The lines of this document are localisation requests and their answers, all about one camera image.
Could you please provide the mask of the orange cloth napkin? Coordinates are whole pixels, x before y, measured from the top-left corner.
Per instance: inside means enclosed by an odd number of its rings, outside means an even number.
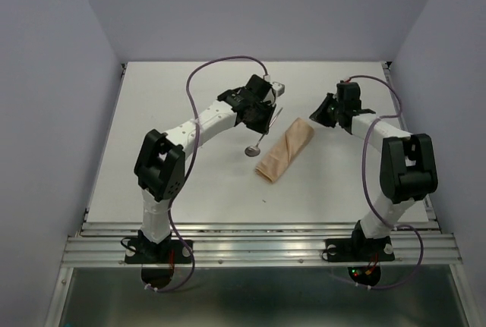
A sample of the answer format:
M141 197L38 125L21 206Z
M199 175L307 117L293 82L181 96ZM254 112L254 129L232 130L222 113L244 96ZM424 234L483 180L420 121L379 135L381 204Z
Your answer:
M313 127L302 118L296 118L269 152L257 163L255 173L265 181L274 184L311 142L313 136Z

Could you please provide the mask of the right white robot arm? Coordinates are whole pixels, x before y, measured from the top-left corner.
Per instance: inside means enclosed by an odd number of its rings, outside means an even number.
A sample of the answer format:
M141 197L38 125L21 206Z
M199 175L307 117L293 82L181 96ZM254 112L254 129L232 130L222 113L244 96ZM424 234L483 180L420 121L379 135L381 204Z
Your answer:
M358 222L361 230L350 239L353 256L366 259L377 249L375 239L390 235L403 214L438 186L432 139L427 134L411 134L389 124L361 104L361 88L356 82L340 82L328 93L310 119L324 127L340 126L363 140L361 182L369 213ZM371 202L366 181L368 147L380 153L380 194Z

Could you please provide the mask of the silver metal spoon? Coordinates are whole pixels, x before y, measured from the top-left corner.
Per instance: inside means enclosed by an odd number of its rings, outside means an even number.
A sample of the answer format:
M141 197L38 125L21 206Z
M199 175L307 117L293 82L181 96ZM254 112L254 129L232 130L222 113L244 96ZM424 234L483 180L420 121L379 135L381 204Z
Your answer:
M254 145L250 145L245 148L244 153L247 157L253 158L260 155L261 153L260 143L263 140L263 138L265 138L265 136L268 135L269 132L270 131L268 130L265 134L262 134L259 140Z

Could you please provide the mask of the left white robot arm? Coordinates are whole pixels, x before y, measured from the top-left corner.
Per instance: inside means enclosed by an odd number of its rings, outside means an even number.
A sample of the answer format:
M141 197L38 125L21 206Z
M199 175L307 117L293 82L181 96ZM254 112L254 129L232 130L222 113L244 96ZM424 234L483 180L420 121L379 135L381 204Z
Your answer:
M276 100L284 92L283 84L270 83L254 74L245 86L218 95L196 118L163 133L153 129L146 134L134 173L144 200L140 230L146 240L142 251L151 261L159 262L168 256L169 204L185 185L186 160L207 141L240 123L266 134Z

